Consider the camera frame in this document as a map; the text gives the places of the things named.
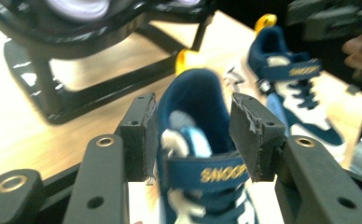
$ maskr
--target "screw hole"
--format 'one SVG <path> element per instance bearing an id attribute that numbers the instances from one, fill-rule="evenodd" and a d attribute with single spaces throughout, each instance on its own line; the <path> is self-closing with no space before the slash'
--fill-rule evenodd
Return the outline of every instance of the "screw hole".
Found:
<path id="1" fill-rule="evenodd" d="M 0 183 L 0 193 L 8 193 L 20 188 L 27 182 L 26 175 L 14 175 Z"/>
<path id="2" fill-rule="evenodd" d="M 96 145 L 99 147 L 108 147 L 108 146 L 111 146 L 114 142 L 115 142 L 114 138 L 104 137 L 104 138 L 99 139 L 96 142 Z"/>
<path id="3" fill-rule="evenodd" d="M 338 202 L 347 208 L 356 209 L 355 203 L 353 203 L 352 201 L 350 201 L 346 198 L 340 197 L 340 198 L 338 198 Z"/>
<path id="4" fill-rule="evenodd" d="M 303 147 L 314 147 L 315 146 L 315 143 L 312 140 L 308 139 L 308 138 L 300 137 L 300 138 L 297 138 L 296 141 L 297 141 L 298 144 L 300 144 Z"/>
<path id="5" fill-rule="evenodd" d="M 94 197 L 88 201 L 89 209 L 95 209 L 100 207 L 104 203 L 103 197 Z"/>

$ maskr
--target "table surface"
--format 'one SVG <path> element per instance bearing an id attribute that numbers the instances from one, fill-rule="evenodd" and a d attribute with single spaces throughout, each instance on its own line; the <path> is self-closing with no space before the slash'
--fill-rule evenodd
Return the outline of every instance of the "table surface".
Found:
<path id="1" fill-rule="evenodd" d="M 194 24 L 152 23 L 186 46 L 191 45 L 197 28 Z M 206 58 L 206 67 L 221 75 L 229 64 L 241 62 L 254 37 L 252 30 L 218 11 L 207 29 L 200 51 L 201 56 Z M 155 92 L 159 100 L 174 79 L 174 76 L 164 78 L 63 125 L 51 125 L 11 78 L 3 56 L 6 39 L 0 32 L 0 174 L 28 168 L 39 171 L 46 179 L 81 162 L 87 143 L 97 135 L 115 131 L 134 97 Z M 67 88 L 80 90 L 166 56 L 140 35 L 133 34 L 113 48 L 88 58 L 52 60 L 51 66 L 56 78 Z M 314 83 L 317 95 L 325 96 L 322 103 L 327 105 L 329 118 L 348 139 L 347 156 L 342 163 L 347 167 L 362 125 L 362 93 L 346 93 L 347 86 L 327 73 Z M 253 84 L 251 90 L 252 95 L 258 98 Z M 224 95 L 229 102 L 230 92 L 224 90 Z M 248 186 L 261 223 L 282 223 L 273 183 L 248 183 Z M 151 223 L 149 211 L 155 207 L 155 186 L 131 183 L 130 187 L 133 192 L 132 221 Z M 137 212 L 134 205 L 141 207 L 144 203 L 148 212 L 142 213 L 140 209 Z"/>

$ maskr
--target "black mechanical part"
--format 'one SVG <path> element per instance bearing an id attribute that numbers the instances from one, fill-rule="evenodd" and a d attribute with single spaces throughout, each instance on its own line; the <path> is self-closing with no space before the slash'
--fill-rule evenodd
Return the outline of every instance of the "black mechanical part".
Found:
<path id="1" fill-rule="evenodd" d="M 321 143 L 290 136 L 282 157 L 293 179 L 276 183 L 285 223 L 362 223 L 362 190 Z M 290 194 L 299 203 L 287 205 Z"/>
<path id="2" fill-rule="evenodd" d="M 271 147 L 284 143 L 284 133 L 285 125 L 257 99 L 233 93 L 230 136 L 253 181 L 273 181 Z"/>
<path id="3" fill-rule="evenodd" d="M 90 140 L 63 223 L 129 223 L 124 163 L 120 136 L 105 134 Z"/>
<path id="4" fill-rule="evenodd" d="M 233 95 L 230 135 L 253 181 L 266 181 L 258 178 L 261 175 L 277 175 L 275 190 L 285 223 L 362 223 L 362 190 L 358 187 L 362 182 L 344 172 L 318 141 L 306 136 L 290 136 L 282 141 L 284 125 L 265 115 L 264 111 L 269 111 L 258 104 L 253 97 Z M 267 122 L 275 125 L 265 127 Z M 271 127 L 278 128 L 271 129 L 272 139 L 266 141 L 246 134 L 261 132 L 264 136 L 260 130 Z M 271 157 L 261 161 L 263 153 Z"/>
<path id="5" fill-rule="evenodd" d="M 362 0 L 297 0 L 288 5 L 286 22 L 303 23 L 306 41 L 361 35 Z"/>
<path id="6" fill-rule="evenodd" d="M 63 222 L 79 165 L 80 163 L 44 180 L 47 199 L 41 206 L 34 223 L 59 224 Z"/>
<path id="7" fill-rule="evenodd" d="M 78 24 L 57 16 L 44 1 L 0 0 L 0 30 L 9 37 L 4 45 L 7 65 L 47 121 L 62 124 L 173 74 L 177 53 L 188 47 L 149 22 L 199 24 L 192 43 L 197 50 L 214 17 L 214 2 L 182 7 L 168 1 L 113 0 L 102 20 Z M 70 91 L 52 74 L 51 59 L 88 57 L 134 32 L 169 56 L 81 91 Z"/>
<path id="8" fill-rule="evenodd" d="M 158 123 L 155 94 L 137 96 L 115 133 L 124 140 L 126 176 L 130 182 L 154 178 L 158 150 Z"/>
<path id="9" fill-rule="evenodd" d="M 0 175 L 0 224 L 33 223 L 44 200 L 37 171 L 14 170 Z"/>

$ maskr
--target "navy blue sneaker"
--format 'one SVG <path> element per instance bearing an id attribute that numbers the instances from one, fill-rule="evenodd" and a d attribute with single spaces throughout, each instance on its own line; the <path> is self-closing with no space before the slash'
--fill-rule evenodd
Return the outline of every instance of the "navy blue sneaker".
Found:
<path id="1" fill-rule="evenodd" d="M 158 117 L 162 223 L 258 223 L 218 77 L 205 69 L 176 77 Z"/>
<path id="2" fill-rule="evenodd" d="M 311 80 L 322 71 L 319 60 L 312 59 L 307 52 L 291 52 L 283 30 L 273 26 L 259 32 L 243 66 L 248 71 L 245 73 L 257 76 L 258 88 L 266 96 L 266 106 L 287 127 L 285 135 L 314 138 L 335 160 L 344 159 L 346 143 L 327 119 L 326 110 L 313 92 Z"/>

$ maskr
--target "black stand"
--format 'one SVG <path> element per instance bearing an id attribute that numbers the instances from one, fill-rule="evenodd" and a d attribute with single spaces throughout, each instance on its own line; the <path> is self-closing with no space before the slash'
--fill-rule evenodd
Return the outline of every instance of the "black stand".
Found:
<path id="1" fill-rule="evenodd" d="M 186 47 L 149 25 L 150 21 L 198 23 L 191 49 L 199 50 L 215 12 L 213 3 L 206 1 L 186 7 L 166 1 L 114 0 L 102 21 L 74 24 L 53 15 L 43 1 L 14 2 L 8 6 L 1 5 L 0 1 L 3 6 L 0 7 L 0 30 L 11 38 L 4 47 L 7 65 L 47 121 L 53 124 L 65 123 L 174 73 L 176 55 Z M 27 9 L 19 11 L 20 7 L 15 4 L 24 4 Z M 116 45 L 133 32 L 146 37 L 170 56 L 81 91 L 68 91 L 52 74 L 51 59 L 87 57 Z"/>

